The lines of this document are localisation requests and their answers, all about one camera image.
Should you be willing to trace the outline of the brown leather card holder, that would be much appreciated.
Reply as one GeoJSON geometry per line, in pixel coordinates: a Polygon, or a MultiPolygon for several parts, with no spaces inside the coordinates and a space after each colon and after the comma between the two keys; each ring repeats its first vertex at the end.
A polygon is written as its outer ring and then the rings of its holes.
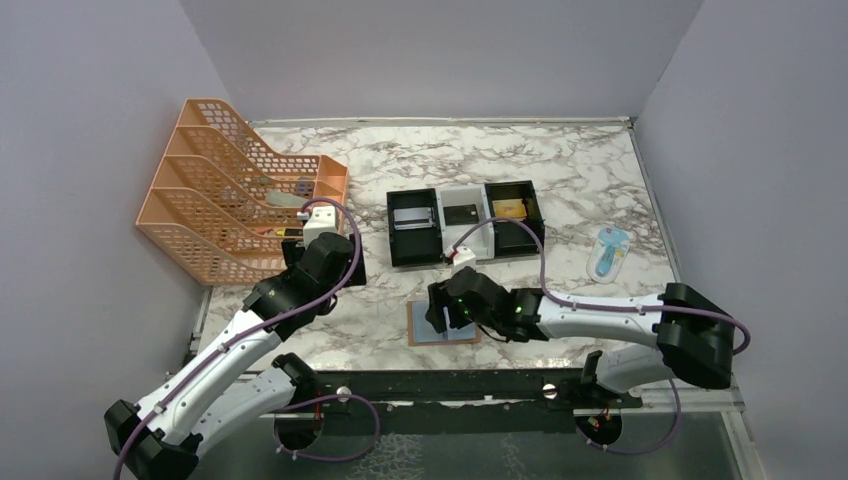
{"type": "Polygon", "coordinates": [[[474,324],[438,333],[426,320],[426,310],[427,303],[423,300],[410,301],[407,304],[407,337],[410,346],[476,344],[482,340],[481,332],[474,324]]]}

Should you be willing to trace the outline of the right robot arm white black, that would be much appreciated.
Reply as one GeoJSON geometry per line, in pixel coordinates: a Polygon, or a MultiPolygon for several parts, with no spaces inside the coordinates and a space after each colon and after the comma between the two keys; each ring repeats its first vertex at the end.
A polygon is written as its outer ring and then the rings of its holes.
{"type": "Polygon", "coordinates": [[[727,312],[683,283],[643,297],[580,297],[545,288],[508,290],[472,267],[427,288],[427,322],[439,333],[475,324],[506,342],[564,338],[624,342],[585,362],[589,383],[610,394],[680,379],[705,389],[729,388],[735,335],[727,312]]]}

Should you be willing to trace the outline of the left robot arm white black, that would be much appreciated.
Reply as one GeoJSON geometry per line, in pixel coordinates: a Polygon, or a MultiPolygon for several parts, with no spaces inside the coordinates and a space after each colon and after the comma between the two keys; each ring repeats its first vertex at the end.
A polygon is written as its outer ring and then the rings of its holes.
{"type": "Polygon", "coordinates": [[[360,234],[319,234],[297,262],[257,282],[224,330],[178,373],[135,402],[112,404],[104,421],[117,456],[113,478],[129,470],[137,479],[186,479],[204,455],[252,419],[322,402],[316,372],[294,353],[247,383],[238,379],[329,314],[361,262],[360,234]]]}

